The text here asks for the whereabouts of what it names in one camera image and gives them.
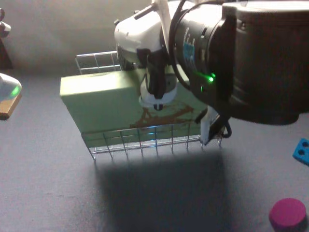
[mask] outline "magenta disc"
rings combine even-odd
[[[293,198],[286,198],[275,203],[269,213],[269,220],[279,229],[293,229],[306,218],[305,205]]]

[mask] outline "metal wire rack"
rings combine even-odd
[[[110,52],[99,52],[99,53],[90,53],[90,54],[82,54],[77,55],[75,57],[75,61],[78,67],[80,74],[91,74],[91,73],[105,73],[105,72],[113,72],[113,71],[121,71],[121,67],[119,65],[117,51],[110,51]],[[169,136],[162,137],[162,132],[160,128],[164,126],[169,127]],[[102,147],[88,147],[89,153],[94,161],[96,161],[97,154],[109,154],[111,158],[114,158],[115,152],[125,152],[127,158],[129,156],[129,151],[139,149],[141,155],[143,156],[143,150],[146,148],[155,149],[155,152],[158,154],[158,147],[160,146],[170,146],[171,151],[173,152],[173,148],[175,145],[178,144],[185,144],[186,148],[188,149],[189,143],[192,142],[199,142],[200,135],[192,135],[190,133],[190,125],[188,125],[187,133],[184,134],[185,136],[175,137],[176,127],[179,126],[178,124],[175,125],[158,125],[152,126],[147,128],[136,128],[136,129],[129,129],[135,130],[136,133],[134,135],[125,135],[127,130],[116,130],[116,131],[102,131],[99,132],[102,135],[104,140],[104,144],[106,146]],[[152,128],[154,129],[153,132],[149,133],[152,136],[150,140],[144,140],[141,138],[141,131]],[[221,146],[222,136],[221,134],[224,133],[224,129],[222,133],[219,133],[217,137],[214,139],[217,140],[218,145]],[[108,134],[119,133],[119,136],[116,137],[109,137]],[[87,145],[87,138],[85,134],[82,134],[82,138]]]

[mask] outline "brown drawing on box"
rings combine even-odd
[[[154,125],[165,125],[165,124],[176,124],[176,123],[185,123],[185,122],[190,122],[192,121],[191,117],[187,118],[179,118],[187,113],[193,113],[194,108],[191,106],[184,104],[180,102],[180,105],[182,105],[182,109],[180,110],[175,110],[176,112],[167,115],[167,116],[158,116],[156,113],[151,113],[148,108],[143,108],[143,112],[141,114],[140,119],[134,123],[131,124],[131,128],[143,128],[143,127],[149,127],[149,126],[154,126]],[[170,106],[164,106],[164,109],[171,108],[175,109],[177,106],[175,105],[170,105]]]

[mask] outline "green light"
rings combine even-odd
[[[13,91],[11,92],[11,96],[14,97],[19,93],[19,87],[16,86],[15,89],[13,89]]]

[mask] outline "blue dice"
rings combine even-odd
[[[302,162],[305,165],[309,166],[309,140],[300,140],[294,151],[293,157],[299,162]]]

